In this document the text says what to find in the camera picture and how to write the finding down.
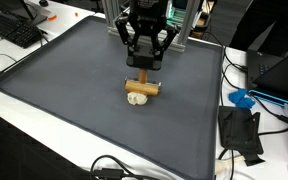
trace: wire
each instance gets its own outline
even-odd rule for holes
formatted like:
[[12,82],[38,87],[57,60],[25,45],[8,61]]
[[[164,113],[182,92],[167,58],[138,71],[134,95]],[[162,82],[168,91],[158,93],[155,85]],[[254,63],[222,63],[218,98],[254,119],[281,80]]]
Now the wire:
[[35,16],[33,17],[33,19],[35,19],[36,17],[37,17],[37,15],[38,15],[38,11],[37,11],[37,9],[35,8],[35,7],[33,7],[32,5],[30,5],[30,4],[27,4],[27,3],[25,3],[27,6],[30,6],[33,10],[34,10],[34,12],[35,12]]
[[252,96],[252,95],[249,95],[250,97],[252,97],[253,99],[256,100],[256,102],[258,102],[263,108],[265,111],[267,111],[268,113],[270,113],[271,115],[275,116],[278,118],[278,115],[273,113],[272,111],[270,111],[257,97],[255,96]]
[[222,69],[222,73],[223,73],[223,77],[224,77],[224,79],[227,81],[227,83],[228,83],[230,86],[232,86],[233,88],[235,88],[235,89],[237,89],[237,90],[240,89],[239,87],[233,85],[233,84],[228,80],[228,78],[227,78],[226,75],[224,74],[223,69]]
[[264,136],[264,135],[270,135],[270,134],[280,134],[280,133],[284,133],[284,132],[287,132],[287,131],[288,131],[288,128],[280,130],[280,131],[258,133],[258,136]]
[[221,152],[221,154],[218,156],[219,160],[222,160],[223,156],[225,155],[225,153],[228,151],[228,149],[223,149],[223,151]]
[[[222,76],[222,80],[221,80],[221,87],[222,87],[222,89],[221,89],[221,94],[220,94],[220,98],[221,98],[221,105],[222,106],[224,106],[224,103],[223,103],[223,82],[224,82],[224,79],[225,79],[225,77],[226,77],[226,71],[227,71],[227,69],[230,67],[230,66],[234,66],[234,65],[238,65],[238,64],[229,64],[229,65],[227,65],[226,67],[225,67],[225,70],[224,70],[224,72],[222,72],[223,73],[223,76]],[[240,89],[240,88],[238,88],[238,87],[236,87],[236,86],[233,86],[232,85],[232,83],[231,82],[229,82],[229,81],[227,81],[232,87],[234,87],[234,88],[237,88],[237,89]]]
[[112,159],[114,162],[116,162],[124,171],[126,171],[129,175],[135,175],[134,173],[132,173],[130,170],[128,170],[124,165],[123,163],[117,159],[116,157],[114,156],[111,156],[111,155],[103,155],[103,156],[100,156],[98,157],[97,159],[95,159],[95,161],[93,162],[92,166],[91,166],[91,170],[90,170],[90,173],[93,172],[94,170],[94,166],[95,164],[97,163],[97,161],[99,161],[100,159],[103,159],[103,158],[109,158],[109,159]]
[[215,39],[222,47],[224,47],[224,45],[221,43],[221,41],[218,40],[217,37],[216,37],[212,32],[204,32],[204,33],[212,35],[212,36],[214,37],[214,39]]
[[231,150],[231,154],[232,154],[232,173],[231,173],[231,177],[230,180],[233,180],[233,176],[234,176],[234,151]]
[[149,179],[149,180],[159,180],[153,177],[149,177],[149,176],[143,176],[143,175],[129,175],[129,174],[125,174],[124,177],[132,177],[132,178],[137,178],[137,179]]
[[234,64],[234,63],[232,63],[232,61],[230,60],[230,58],[228,58],[228,56],[227,56],[226,49],[227,49],[227,47],[224,47],[224,57],[226,57],[226,60],[227,60],[230,64],[233,64],[233,66],[234,66],[236,69],[238,69],[238,70],[246,73],[246,72],[247,72],[247,67],[246,67],[246,66],[239,65],[239,64]]
[[14,58],[12,58],[11,56],[9,56],[7,54],[0,54],[0,56],[6,56],[6,57],[10,58],[12,61],[17,62]]

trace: metal frame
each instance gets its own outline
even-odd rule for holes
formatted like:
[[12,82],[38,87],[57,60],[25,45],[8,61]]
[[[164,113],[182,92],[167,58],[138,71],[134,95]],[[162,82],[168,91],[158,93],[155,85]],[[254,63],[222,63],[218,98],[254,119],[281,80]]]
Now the metal frame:
[[[172,44],[169,49],[184,52],[185,46],[187,44],[187,40],[192,29],[192,24],[196,19],[196,13],[198,13],[198,8],[200,2],[203,0],[188,0],[186,13],[184,17],[184,21],[182,24],[181,32],[174,38]],[[118,0],[102,0],[104,12],[106,15],[106,22],[108,26],[108,31],[110,34],[119,35],[117,28],[115,27],[114,20],[120,14],[119,1]],[[129,26],[128,31],[131,36],[134,35],[133,29]],[[160,40],[166,37],[166,31],[162,31],[159,34]],[[139,42],[145,44],[151,44],[150,39],[141,37]]]

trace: monitor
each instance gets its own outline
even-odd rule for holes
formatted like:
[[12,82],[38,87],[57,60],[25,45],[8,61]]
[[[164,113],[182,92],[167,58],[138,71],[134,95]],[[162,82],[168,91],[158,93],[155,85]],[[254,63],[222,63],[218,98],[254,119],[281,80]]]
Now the monitor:
[[38,24],[47,18],[40,14],[33,3],[26,3],[24,0],[0,0],[0,10],[14,13],[33,24]]
[[256,88],[249,92],[258,98],[283,106],[288,104],[288,56],[271,66],[263,75],[253,81]]

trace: desk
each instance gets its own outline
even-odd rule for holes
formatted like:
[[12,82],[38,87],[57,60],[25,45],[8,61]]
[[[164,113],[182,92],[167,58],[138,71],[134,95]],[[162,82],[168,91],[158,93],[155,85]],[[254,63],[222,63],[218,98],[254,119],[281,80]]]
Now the desk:
[[[92,15],[93,12],[69,7],[49,1],[48,10],[57,14],[58,18],[54,21],[46,21],[39,27],[49,33],[49,39],[52,40],[63,33],[65,30],[76,24],[83,17]],[[22,49],[5,40],[0,41],[0,53],[8,54],[15,59],[21,59],[40,47],[39,43],[28,49]],[[228,49],[228,56],[232,61],[239,64],[245,64],[245,53]],[[6,57],[0,56],[0,70],[11,65],[13,62]],[[239,87],[245,87],[245,76],[237,70],[230,68],[227,72],[228,78],[232,83]],[[224,83],[223,94],[227,96],[234,89]],[[224,104],[233,106],[227,98],[224,98]],[[276,113],[283,114],[281,108],[267,104],[268,108]],[[261,121],[259,131],[280,130],[287,125],[271,117],[263,109],[256,105],[252,112],[261,112]],[[43,111],[35,109],[25,103],[15,100],[0,93],[0,117],[18,127],[28,135],[48,146],[50,149],[64,156],[76,165],[89,169],[92,162],[103,154],[110,154],[118,157],[127,163],[136,174],[151,175],[160,179],[181,179],[175,174],[168,172],[151,162],[138,157],[124,149],[121,149],[111,143],[103,141],[86,131],[72,126],[54,116]],[[264,148],[264,154],[260,156],[265,163],[246,167],[244,164],[237,164],[234,179],[288,179],[288,132],[279,135],[261,137]],[[222,151],[217,138],[217,155]],[[110,160],[103,160],[98,166],[116,167],[116,164]],[[230,170],[218,176],[218,179],[228,179]]]

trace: rubber mat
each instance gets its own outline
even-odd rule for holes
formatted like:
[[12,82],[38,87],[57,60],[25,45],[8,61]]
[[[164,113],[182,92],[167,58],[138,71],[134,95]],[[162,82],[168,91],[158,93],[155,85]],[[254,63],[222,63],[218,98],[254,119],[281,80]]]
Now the rubber mat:
[[149,80],[162,92],[132,106],[127,50],[88,17],[0,76],[0,91],[127,149],[184,179],[212,179],[222,48],[168,50]]

